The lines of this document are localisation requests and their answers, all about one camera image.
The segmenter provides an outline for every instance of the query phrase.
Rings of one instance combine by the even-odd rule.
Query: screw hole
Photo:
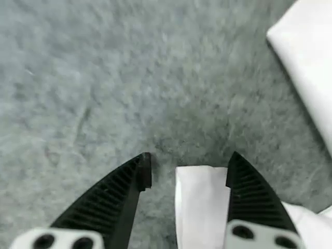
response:
[[[75,241],[72,249],[92,249],[93,241],[88,237],[83,237]]]
[[[44,234],[40,236],[33,244],[33,249],[48,249],[54,243],[54,236],[51,234]]]
[[[297,249],[295,242],[285,236],[276,237],[275,243],[283,248]]]
[[[253,240],[254,233],[245,226],[236,226],[233,228],[233,234],[243,239]]]

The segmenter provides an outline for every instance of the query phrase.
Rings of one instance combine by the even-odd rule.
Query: fabric fold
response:
[[[267,39],[332,155],[332,1],[296,1]]]

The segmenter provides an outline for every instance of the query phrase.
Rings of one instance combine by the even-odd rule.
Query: white fabric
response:
[[[179,249],[222,249],[230,189],[227,168],[176,168],[175,216]],[[330,249],[332,218],[284,203],[306,249]]]
[[[332,0],[298,0],[267,33],[332,155]],[[179,249],[222,249],[227,169],[176,169]],[[330,249],[332,207],[320,214],[284,203],[307,249]]]
[[[298,0],[267,39],[332,155],[332,0]]]

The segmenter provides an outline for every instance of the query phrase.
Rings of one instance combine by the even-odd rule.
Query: gray carpet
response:
[[[332,203],[331,159],[265,33],[291,0],[2,0],[0,246],[143,151],[129,248],[176,248],[174,168],[234,150],[280,198]]]

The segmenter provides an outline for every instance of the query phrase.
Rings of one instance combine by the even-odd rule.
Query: gray fabric surface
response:
[[[291,0],[2,0],[0,246],[156,154],[129,248],[176,248],[174,168],[238,150],[283,201],[332,203],[331,160],[265,33]]]

